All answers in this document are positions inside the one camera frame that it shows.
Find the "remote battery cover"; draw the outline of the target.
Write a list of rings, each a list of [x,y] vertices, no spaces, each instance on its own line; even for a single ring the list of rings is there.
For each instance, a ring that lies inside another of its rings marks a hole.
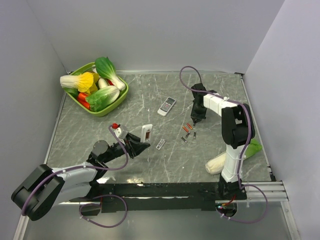
[[[159,141],[159,143],[156,145],[156,149],[157,150],[160,150],[162,147],[163,147],[163,145],[165,144],[165,140],[164,139],[161,139],[160,141]]]

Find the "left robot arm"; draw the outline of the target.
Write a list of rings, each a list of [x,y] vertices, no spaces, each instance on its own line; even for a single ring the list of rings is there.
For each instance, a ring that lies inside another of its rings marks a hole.
[[[32,221],[45,216],[54,206],[85,198],[95,200],[99,195],[98,180],[109,171],[107,163],[121,156],[133,159],[150,147],[148,142],[128,133],[124,141],[109,145],[99,140],[93,145],[88,159],[79,164],[50,168],[41,164],[15,189],[11,200],[21,209],[21,214]]]

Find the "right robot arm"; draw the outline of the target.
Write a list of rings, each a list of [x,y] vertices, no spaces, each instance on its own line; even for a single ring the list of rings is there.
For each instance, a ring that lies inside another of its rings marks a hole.
[[[230,101],[215,91],[207,91],[202,83],[191,87],[194,97],[190,117],[194,124],[206,118],[207,110],[221,117],[221,135],[226,144],[223,169],[219,175],[218,193],[230,199],[242,190],[242,165],[245,151],[255,137],[250,107]]]

